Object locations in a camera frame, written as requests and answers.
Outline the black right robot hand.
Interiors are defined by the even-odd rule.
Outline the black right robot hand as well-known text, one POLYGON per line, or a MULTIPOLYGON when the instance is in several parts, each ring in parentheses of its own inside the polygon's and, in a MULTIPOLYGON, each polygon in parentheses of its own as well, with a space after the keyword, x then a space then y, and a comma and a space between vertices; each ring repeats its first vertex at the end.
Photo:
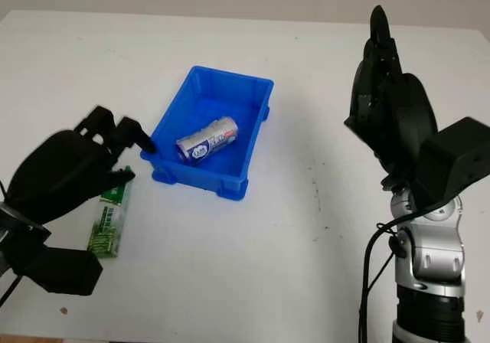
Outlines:
POLYGON ((420 80, 401 68, 384 9, 371 12, 370 37, 356 70, 345 125, 374 153, 391 189, 413 180, 420 147, 437 133, 420 80))

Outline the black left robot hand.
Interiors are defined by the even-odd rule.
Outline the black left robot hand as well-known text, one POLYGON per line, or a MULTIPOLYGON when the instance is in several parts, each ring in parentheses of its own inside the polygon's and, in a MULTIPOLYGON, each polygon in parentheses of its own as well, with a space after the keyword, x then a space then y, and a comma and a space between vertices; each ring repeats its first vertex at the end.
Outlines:
POLYGON ((114 170, 125 149, 156 147, 138 122, 114 122, 110 110, 97 106, 75 129, 54 133, 14 173, 5 203, 36 224, 46 224, 85 201, 134 179, 130 170, 114 170))

